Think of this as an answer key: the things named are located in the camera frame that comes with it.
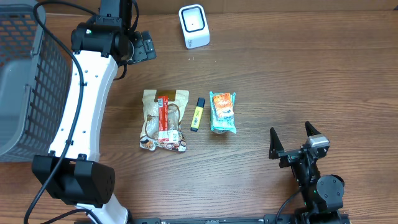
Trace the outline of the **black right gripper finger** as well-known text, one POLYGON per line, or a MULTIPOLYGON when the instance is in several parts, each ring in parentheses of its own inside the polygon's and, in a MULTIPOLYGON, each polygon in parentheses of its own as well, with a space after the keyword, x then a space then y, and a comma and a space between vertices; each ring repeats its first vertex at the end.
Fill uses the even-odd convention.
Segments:
POLYGON ((305 122, 305 130, 308 137, 320 134, 320 132, 309 121, 305 122))
POLYGON ((274 128, 270 128, 270 137, 269 159, 278 159, 279 154, 284 152, 284 148, 274 128))

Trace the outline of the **red stick snack packet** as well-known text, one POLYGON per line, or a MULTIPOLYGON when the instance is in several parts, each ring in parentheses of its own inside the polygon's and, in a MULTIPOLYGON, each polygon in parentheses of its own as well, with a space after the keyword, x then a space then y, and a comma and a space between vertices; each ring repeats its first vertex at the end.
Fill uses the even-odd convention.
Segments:
POLYGON ((168 96, 159 96, 159 132, 158 140, 165 143, 177 143, 179 141, 178 124, 180 111, 176 104, 169 105, 168 96))

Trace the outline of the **teal orange snack pack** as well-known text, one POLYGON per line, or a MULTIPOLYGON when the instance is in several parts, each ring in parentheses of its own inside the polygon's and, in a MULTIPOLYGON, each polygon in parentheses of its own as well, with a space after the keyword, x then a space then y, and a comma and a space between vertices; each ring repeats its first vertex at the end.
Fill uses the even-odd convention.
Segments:
POLYGON ((211 124, 210 129, 216 134, 232 132, 236 134, 234 121, 235 93, 210 92, 211 124))

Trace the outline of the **beige brown snack pouch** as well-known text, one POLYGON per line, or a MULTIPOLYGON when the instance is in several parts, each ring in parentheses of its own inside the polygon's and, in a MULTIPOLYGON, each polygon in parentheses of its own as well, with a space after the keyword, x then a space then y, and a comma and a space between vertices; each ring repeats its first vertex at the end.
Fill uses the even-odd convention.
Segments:
POLYGON ((170 151, 185 152, 187 142, 182 133, 181 122, 189 99, 189 91, 187 90, 144 90, 142 102, 144 113, 144 124, 142 127, 139 145, 143 149, 150 151, 156 150, 158 147, 170 151), (165 143, 158 140, 159 132, 159 107, 158 97, 168 96, 169 105, 176 104, 180 111, 180 119, 178 124, 179 141, 177 143, 165 143))

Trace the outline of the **yellow highlighter pen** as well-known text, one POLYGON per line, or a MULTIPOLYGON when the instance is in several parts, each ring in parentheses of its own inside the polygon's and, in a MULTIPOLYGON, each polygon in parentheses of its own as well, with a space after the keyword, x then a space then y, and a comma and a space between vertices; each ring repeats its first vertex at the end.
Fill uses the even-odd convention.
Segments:
POLYGON ((193 114, 193 118, 192 118, 192 123, 190 126, 190 130, 197 132, 199 127, 200 127, 200 122, 201 122, 201 117, 203 114, 203 109, 205 106, 205 99, 204 98, 199 98, 197 101, 197 105, 195 107, 195 111, 193 114))

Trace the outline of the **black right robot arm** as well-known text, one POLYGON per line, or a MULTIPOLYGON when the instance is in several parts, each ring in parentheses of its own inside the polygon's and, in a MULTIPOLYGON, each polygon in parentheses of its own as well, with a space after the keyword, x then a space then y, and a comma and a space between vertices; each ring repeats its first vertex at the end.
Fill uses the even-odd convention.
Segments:
POLYGON ((285 151, 274 128, 270 128, 269 158, 278 159, 279 167, 289 167, 298 183, 298 190, 279 208, 271 220, 273 223, 349 223, 347 215, 341 215, 343 208, 344 180, 338 175, 320 174, 317 160, 325 157, 330 140, 309 122, 305 122, 307 140, 300 149, 285 151), (304 207, 293 214, 282 216, 286 205, 301 195, 304 207))

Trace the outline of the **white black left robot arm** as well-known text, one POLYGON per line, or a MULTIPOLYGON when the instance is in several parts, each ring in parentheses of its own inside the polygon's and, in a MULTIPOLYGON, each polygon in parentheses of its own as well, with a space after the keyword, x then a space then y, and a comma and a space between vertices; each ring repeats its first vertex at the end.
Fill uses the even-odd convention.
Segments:
POLYGON ((93 223, 132 223, 114 195, 115 172, 99 162, 104 107, 118 69, 156 57, 151 36, 138 32, 135 1, 102 1, 98 12, 71 34, 66 53, 72 79, 60 127, 45 156, 32 171, 41 192, 85 213, 93 223))

